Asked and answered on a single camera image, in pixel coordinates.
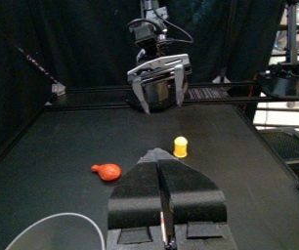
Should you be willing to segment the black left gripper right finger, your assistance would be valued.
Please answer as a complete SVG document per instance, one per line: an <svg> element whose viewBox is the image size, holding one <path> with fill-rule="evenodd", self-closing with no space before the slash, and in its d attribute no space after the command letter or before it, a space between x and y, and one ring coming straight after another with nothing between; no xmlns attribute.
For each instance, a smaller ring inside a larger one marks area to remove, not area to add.
<svg viewBox="0 0 299 250"><path fill-rule="evenodd" d="M225 223L225 198L213 181L159 148L155 163L174 224Z"/></svg>

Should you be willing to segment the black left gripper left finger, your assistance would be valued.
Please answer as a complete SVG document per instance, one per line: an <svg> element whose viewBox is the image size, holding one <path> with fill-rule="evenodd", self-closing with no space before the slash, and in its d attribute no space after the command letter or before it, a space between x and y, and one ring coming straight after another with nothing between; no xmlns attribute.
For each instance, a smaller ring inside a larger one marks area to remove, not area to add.
<svg viewBox="0 0 299 250"><path fill-rule="evenodd" d="M107 201L107 228L147 228L159 225L158 148L147 151L118 181Z"/></svg>

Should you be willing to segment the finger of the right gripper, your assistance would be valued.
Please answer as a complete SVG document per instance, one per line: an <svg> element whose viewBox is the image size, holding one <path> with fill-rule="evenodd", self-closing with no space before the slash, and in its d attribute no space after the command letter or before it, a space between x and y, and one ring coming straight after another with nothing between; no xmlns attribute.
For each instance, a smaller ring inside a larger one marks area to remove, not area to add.
<svg viewBox="0 0 299 250"><path fill-rule="evenodd" d="M143 95L142 79L141 79L141 77L137 77L137 78L133 79L131 87L133 87L133 91L134 91L134 94L137 96L137 99L139 101L142 110L143 110L145 114L149 114L149 104L146 102L145 95Z"/></svg>
<svg viewBox="0 0 299 250"><path fill-rule="evenodd" d="M185 70L183 65L177 64L174 66L174 91L175 91L175 103L181 106L183 102L183 77L185 77Z"/></svg>

